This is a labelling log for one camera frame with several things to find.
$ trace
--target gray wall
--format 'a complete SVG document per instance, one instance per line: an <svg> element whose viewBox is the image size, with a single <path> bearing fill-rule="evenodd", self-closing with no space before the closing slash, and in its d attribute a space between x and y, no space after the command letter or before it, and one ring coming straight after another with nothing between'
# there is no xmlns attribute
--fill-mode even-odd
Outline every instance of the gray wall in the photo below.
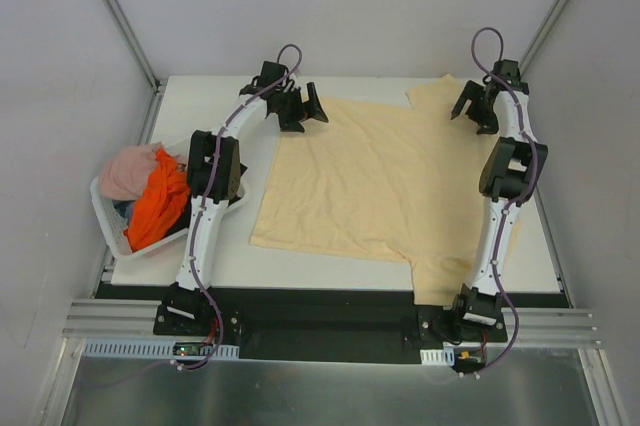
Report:
<svg viewBox="0 0 640 426"><path fill-rule="evenodd" d="M527 76L561 264L576 304L598 314L630 417L640 416L639 60L640 0L573 0Z"/></svg>
<svg viewBox="0 0 640 426"><path fill-rule="evenodd" d="M309 75L476 76L469 42L491 24L522 56L553 0L120 0L154 69L255 74L295 42ZM488 57L495 44L483 41Z"/></svg>
<svg viewBox="0 0 640 426"><path fill-rule="evenodd" d="M97 272L89 182L150 89L101 0L0 4L0 424L22 426Z"/></svg>

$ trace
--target white basket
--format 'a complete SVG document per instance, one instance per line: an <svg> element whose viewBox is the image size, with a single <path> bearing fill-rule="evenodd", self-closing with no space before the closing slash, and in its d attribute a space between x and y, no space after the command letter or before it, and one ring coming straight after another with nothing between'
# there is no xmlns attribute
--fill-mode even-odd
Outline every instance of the white basket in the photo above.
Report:
<svg viewBox="0 0 640 426"><path fill-rule="evenodd" d="M165 146L165 150L167 151L167 153L173 156L182 154L186 157L189 157L190 142L191 139L183 140L179 143ZM109 248L111 248L111 254L113 254L113 257L118 260L137 259L143 256L147 256L161 246L172 243L173 241L186 236L189 232L189 230L186 228L182 229L177 233L174 233L171 236L167 236L166 238L163 238L160 241L153 243L146 248L142 248L134 253L133 251L131 251L129 240L124 235L124 230L129 227L127 224L127 220L120 216L120 214L113 207L113 200L105 198L100 194L98 178L94 178L94 180L91 181L89 191L91 192L91 203L93 204L93 209L96 211L96 216L98 217L98 223L100 224L100 229L102 229L104 239L107 241L107 245L109 246ZM244 181L240 183L238 195L241 196L242 199L229 206L226 211L227 213L233 211L234 209L237 209L247 200L249 190Z"/></svg>

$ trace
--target orange cloth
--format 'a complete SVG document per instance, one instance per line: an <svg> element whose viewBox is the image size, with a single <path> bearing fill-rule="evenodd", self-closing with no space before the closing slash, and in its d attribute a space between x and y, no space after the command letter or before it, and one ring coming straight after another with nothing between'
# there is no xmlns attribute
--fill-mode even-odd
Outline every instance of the orange cloth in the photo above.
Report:
<svg viewBox="0 0 640 426"><path fill-rule="evenodd" d="M158 166L149 175L142 197L133 206L133 218L124 234L132 251L160 241L178 220L189 199L187 173L162 148L156 152Z"/></svg>

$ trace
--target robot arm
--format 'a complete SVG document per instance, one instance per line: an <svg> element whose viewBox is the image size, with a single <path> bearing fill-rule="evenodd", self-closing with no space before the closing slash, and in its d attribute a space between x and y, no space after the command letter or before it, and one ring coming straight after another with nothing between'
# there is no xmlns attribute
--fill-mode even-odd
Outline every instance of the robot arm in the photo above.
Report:
<svg viewBox="0 0 640 426"><path fill-rule="evenodd" d="M469 81L451 115L457 117L471 101L466 114L478 123L478 134L500 135L480 177L480 193L486 199L475 263L452 309L457 325L487 329L496 324L502 307L495 275L502 276L514 224L522 204L533 194L547 156L547 147L537 143L531 131L529 88L520 79L518 63L500 60L492 73L511 86L520 108L510 92L490 78L484 88Z"/></svg>
<svg viewBox="0 0 640 426"><path fill-rule="evenodd" d="M240 143L243 138L271 113L278 115L281 131L304 132L300 123L307 119L329 121L313 83L307 84L307 101L302 100L300 88L291 79L269 88L285 77L289 77L285 66L265 61L260 75L240 91L238 106L216 134L196 131L191 137L187 183L192 213L187 247L176 282L161 306L174 315L174 321L190 322L183 322L182 330L185 326L194 326L194 331L206 330L212 321L211 308L201 292L211 286L222 217L235 204L242 203L241 176L245 168L240 163Z"/></svg>

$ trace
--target white tabletop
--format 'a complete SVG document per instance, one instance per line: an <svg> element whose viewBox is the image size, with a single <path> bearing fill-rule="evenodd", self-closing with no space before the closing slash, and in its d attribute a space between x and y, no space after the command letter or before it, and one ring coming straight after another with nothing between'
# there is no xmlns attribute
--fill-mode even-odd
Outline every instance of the white tabletop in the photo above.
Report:
<svg viewBox="0 0 640 426"><path fill-rule="evenodd" d="M165 145L208 130L226 119L236 104L245 76L172 76L160 107L152 141ZM417 78L326 78L314 81L320 96L410 107L405 92L433 81ZM251 195L246 204L223 219L218 236L214 286L249 288L411 290L408 263L372 261L251 246L249 238L260 210L278 140L275 115L259 125L241 145L248 166L243 181ZM558 292L558 282L534 201L521 212L521 229L504 273L512 292ZM148 259L118 261L112 284L168 285L175 281L185 240Z"/></svg>

